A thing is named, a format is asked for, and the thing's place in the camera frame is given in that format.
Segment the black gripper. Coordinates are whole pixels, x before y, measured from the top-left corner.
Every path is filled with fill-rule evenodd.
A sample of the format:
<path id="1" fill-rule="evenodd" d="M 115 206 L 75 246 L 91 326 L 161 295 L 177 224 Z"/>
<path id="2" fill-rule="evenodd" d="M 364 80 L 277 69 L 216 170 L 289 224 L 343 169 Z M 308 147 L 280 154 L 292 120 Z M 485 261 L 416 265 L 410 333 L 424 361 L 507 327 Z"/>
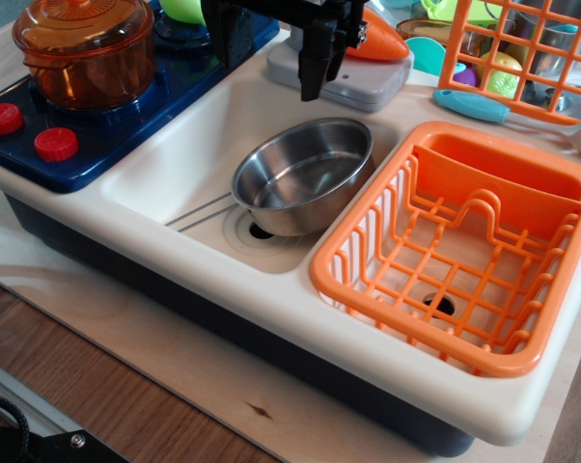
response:
<path id="1" fill-rule="evenodd" d="M 346 49 L 365 41 L 364 5 L 363 1 L 203 1 L 201 9 L 212 42 L 223 51 L 252 42 L 253 14 L 302 29 L 301 100 L 312 101 L 319 97 L 324 79 L 336 79 Z M 329 62 L 328 36 L 332 38 Z"/>

